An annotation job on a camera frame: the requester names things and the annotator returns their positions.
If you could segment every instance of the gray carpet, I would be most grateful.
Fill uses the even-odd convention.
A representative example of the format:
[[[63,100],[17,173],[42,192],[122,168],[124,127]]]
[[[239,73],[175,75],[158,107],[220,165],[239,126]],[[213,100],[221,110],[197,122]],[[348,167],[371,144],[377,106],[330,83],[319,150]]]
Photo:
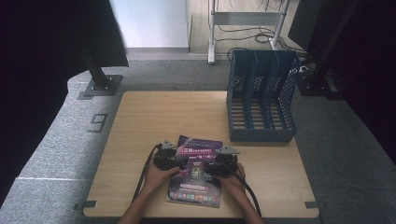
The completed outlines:
[[[123,75],[115,96],[77,100],[91,77],[68,82],[69,93],[47,135],[24,167],[0,210],[0,223],[115,223],[80,211],[125,91],[224,91],[230,62],[130,61],[130,68],[104,68]],[[266,223],[396,223],[396,168],[346,102],[294,93],[297,145],[319,203],[313,219],[268,218]],[[92,124],[106,114],[103,130]],[[172,220],[173,223],[222,223]],[[227,220],[236,223],[239,220]],[[148,219],[143,223],[169,223]]]

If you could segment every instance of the wooden table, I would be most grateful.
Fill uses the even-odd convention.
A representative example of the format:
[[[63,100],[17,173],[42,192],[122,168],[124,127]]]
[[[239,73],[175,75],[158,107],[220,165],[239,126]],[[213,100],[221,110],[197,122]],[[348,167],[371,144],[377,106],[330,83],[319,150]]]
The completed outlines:
[[[294,139],[290,143],[230,142],[226,91],[125,92],[108,137],[87,201],[87,217],[120,217],[130,204],[143,164],[158,143],[178,137],[223,141],[240,150],[247,182],[264,217],[316,217],[306,208],[315,198]],[[220,208],[165,200],[165,184],[150,201],[144,217],[242,217],[223,190]]]

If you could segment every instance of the wall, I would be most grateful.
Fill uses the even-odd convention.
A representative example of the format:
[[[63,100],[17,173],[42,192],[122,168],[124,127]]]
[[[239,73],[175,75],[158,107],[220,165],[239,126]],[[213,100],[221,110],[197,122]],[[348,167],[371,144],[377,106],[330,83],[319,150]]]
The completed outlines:
[[[125,48],[187,48],[186,0],[110,0]]]

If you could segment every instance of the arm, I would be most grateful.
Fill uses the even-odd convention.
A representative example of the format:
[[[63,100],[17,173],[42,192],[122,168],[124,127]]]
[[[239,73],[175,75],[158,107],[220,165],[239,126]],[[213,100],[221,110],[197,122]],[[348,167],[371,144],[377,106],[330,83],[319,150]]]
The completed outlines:
[[[169,179],[169,177],[177,171],[179,171],[178,167],[172,168],[168,171],[162,171],[156,167],[151,160],[145,174],[144,186],[131,205],[129,205],[125,213],[122,215],[119,224],[139,223],[153,193],[160,188],[163,182]]]
[[[238,163],[238,168],[241,173],[241,177],[245,179],[245,170],[242,164]],[[221,182],[221,185],[233,196],[236,203],[244,215],[247,224],[264,224],[262,217],[256,212],[256,209],[251,204],[244,186],[235,177],[221,177],[216,176],[216,178]]]

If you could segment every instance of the black cable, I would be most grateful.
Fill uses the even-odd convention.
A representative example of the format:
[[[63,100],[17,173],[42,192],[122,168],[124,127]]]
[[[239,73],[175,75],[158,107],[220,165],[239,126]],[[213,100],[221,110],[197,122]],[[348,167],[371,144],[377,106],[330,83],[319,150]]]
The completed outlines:
[[[229,49],[228,52],[227,52],[227,58],[228,58],[228,60],[231,60],[231,58],[230,58],[230,52],[231,52],[232,50],[234,50],[234,49],[244,49],[244,48],[232,48],[232,49]]]
[[[143,166],[143,170],[142,170],[142,174],[140,175],[139,182],[137,183],[136,190],[134,191],[134,197],[132,198],[132,202],[134,201],[134,199],[135,199],[135,198],[137,197],[137,195],[139,194],[139,190],[140,190],[140,188],[142,187],[142,183],[143,183],[143,179],[144,179],[145,174],[146,174],[146,170],[147,170],[148,167],[149,167],[149,162],[150,162],[151,159],[152,159],[152,155],[154,154],[155,148],[158,148],[159,146],[160,146],[160,145],[155,146],[155,147],[151,150],[151,152],[149,153],[149,155],[148,155],[148,159],[146,160],[146,163],[145,163],[145,165]]]
[[[238,173],[239,173],[240,176],[245,180],[245,178],[244,178],[243,175],[242,175],[241,169],[239,169],[239,167],[238,167]]]
[[[262,6],[262,4],[264,4],[264,0],[262,0],[262,3],[257,7],[256,11],[259,10],[259,8]]]
[[[241,184],[245,187],[245,189],[247,189],[248,193],[251,196],[251,199],[253,199],[254,205],[256,206],[256,211],[259,214],[260,217],[262,217],[262,211],[260,210],[260,206],[259,206],[259,202],[257,202],[257,198],[256,195],[254,195],[253,190],[250,188],[250,186],[248,185],[248,183],[245,181],[244,178],[242,178],[241,176],[239,176],[236,172],[234,172],[230,166],[228,166],[224,161],[219,160],[221,162],[221,164],[228,170],[230,171],[233,176],[235,176],[239,182],[241,182]]]
[[[283,4],[283,1],[284,1],[284,0],[281,0],[281,1],[280,1],[280,4],[279,4],[278,7],[275,7],[275,8],[270,7],[270,8],[272,8],[272,9],[277,9],[277,8],[281,9],[282,4]],[[269,7],[269,0],[266,1],[265,11],[268,9],[268,7]],[[207,1],[207,24],[208,24],[208,26],[209,26],[209,30],[211,31],[212,27],[210,27],[209,12],[210,12],[210,8],[209,8],[209,0],[208,0],[208,1]],[[222,29],[219,25],[218,25],[218,27],[219,27],[219,29],[220,29],[222,32],[240,32],[240,31],[248,31],[248,30],[256,30],[256,29],[260,30],[260,32],[259,32],[258,34],[256,34],[256,35],[251,35],[251,36],[242,37],[242,38],[223,38],[223,39],[216,39],[216,38],[214,38],[214,40],[219,41],[219,42],[220,42],[220,41],[224,41],[224,40],[245,40],[245,39],[254,38],[254,40],[255,40],[257,43],[266,44],[266,43],[270,42],[270,41],[274,38],[274,35],[275,35],[275,32],[274,32],[274,31],[272,31],[272,30],[270,30],[270,29],[267,29],[267,28],[263,28],[263,27],[261,27],[261,26],[259,26],[259,27],[253,27],[253,28],[247,28],[247,29],[239,29],[239,30],[224,30],[224,29]],[[267,37],[267,40],[260,40],[261,37]],[[302,58],[306,58],[306,57],[307,57],[307,52],[305,52],[305,51],[303,51],[303,50],[301,50],[301,49],[296,49],[296,48],[293,48],[293,47],[288,46],[288,44],[286,43],[286,41],[285,41],[281,36],[279,37],[279,39],[278,39],[277,42],[279,43],[279,45],[280,45],[280,47],[281,47],[282,49],[285,49],[285,50],[294,50],[294,51],[297,52],[297,55],[298,55],[299,57],[302,57]],[[233,50],[233,49],[230,49],[230,50],[227,52],[227,57],[228,57],[229,60],[231,60],[231,58],[230,58],[230,51],[231,51],[231,50]]]
[[[231,3],[231,0],[230,0],[230,7],[233,9],[233,11],[235,11],[235,8],[233,8],[233,3]]]

